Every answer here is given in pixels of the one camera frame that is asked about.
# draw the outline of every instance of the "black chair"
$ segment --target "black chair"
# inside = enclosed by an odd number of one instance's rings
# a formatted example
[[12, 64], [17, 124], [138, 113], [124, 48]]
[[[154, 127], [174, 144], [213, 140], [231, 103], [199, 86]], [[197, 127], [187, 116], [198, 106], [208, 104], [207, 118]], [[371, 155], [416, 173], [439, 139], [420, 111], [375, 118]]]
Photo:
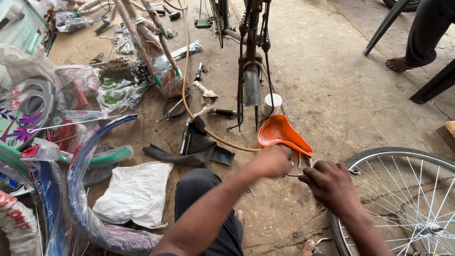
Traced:
[[[367, 47], [363, 51], [364, 55], [370, 53], [373, 47], [378, 43], [379, 39], [381, 39], [384, 33], [389, 29], [409, 2], [410, 0], [397, 0], [396, 4], [387, 14], [384, 21], [382, 21], [373, 38], [371, 38]], [[442, 69], [434, 78], [426, 83], [409, 99], [415, 103], [424, 104], [453, 85], [455, 85], [455, 60], [452, 60], [444, 69]]]

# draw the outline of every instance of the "hub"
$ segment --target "hub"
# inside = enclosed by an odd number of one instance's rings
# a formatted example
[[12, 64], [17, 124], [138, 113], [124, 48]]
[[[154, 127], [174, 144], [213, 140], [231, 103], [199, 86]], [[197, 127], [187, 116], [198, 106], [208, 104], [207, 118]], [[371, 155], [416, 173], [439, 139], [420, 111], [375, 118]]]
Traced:
[[416, 228], [415, 232], [420, 233], [421, 236], [425, 236], [428, 234], [438, 236], [444, 231], [444, 229], [441, 228], [439, 225], [431, 222], [419, 223], [415, 226], [415, 228]]

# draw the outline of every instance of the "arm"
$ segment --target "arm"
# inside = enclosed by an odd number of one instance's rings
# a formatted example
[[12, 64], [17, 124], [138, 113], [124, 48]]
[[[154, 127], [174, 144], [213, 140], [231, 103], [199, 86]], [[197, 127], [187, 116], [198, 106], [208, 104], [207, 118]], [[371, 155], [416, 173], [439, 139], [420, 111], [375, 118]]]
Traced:
[[276, 145], [258, 152], [237, 174], [188, 208], [151, 255], [165, 252], [179, 256], [201, 254], [215, 240], [231, 208], [251, 184], [262, 177], [283, 177], [291, 170], [290, 155], [289, 148]]
[[299, 179], [345, 224], [362, 256], [394, 256], [360, 203], [351, 174], [343, 163], [318, 161]]

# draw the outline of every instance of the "bicycle pedal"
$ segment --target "bicycle pedal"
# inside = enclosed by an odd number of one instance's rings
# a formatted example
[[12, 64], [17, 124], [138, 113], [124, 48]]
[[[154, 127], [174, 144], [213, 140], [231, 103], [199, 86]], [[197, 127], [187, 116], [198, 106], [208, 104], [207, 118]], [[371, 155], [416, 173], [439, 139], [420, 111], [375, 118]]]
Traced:
[[206, 18], [196, 19], [194, 21], [194, 26], [198, 29], [211, 28], [212, 21]]

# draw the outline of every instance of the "foot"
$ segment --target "foot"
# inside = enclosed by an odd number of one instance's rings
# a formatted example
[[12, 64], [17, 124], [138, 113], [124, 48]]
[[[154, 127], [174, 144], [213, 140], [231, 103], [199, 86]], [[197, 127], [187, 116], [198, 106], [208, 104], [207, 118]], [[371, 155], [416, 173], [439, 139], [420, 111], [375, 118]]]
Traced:
[[314, 248], [313, 253], [321, 253], [321, 251], [319, 250], [319, 247], [316, 246], [316, 247]]
[[313, 254], [313, 250], [315, 249], [316, 245], [314, 244], [314, 241], [311, 239], [308, 239], [305, 242], [305, 247], [303, 250], [300, 252], [298, 256], [311, 256]]
[[404, 57], [387, 59], [387, 61], [385, 62], [385, 65], [388, 68], [390, 68], [391, 70], [397, 71], [397, 72], [404, 72], [404, 71], [413, 69], [413, 67], [408, 67], [403, 63], [403, 58]]
[[237, 217], [237, 219], [240, 221], [240, 223], [242, 224], [245, 224], [245, 218], [243, 216], [243, 211], [242, 210], [238, 210], [235, 212], [235, 216]]

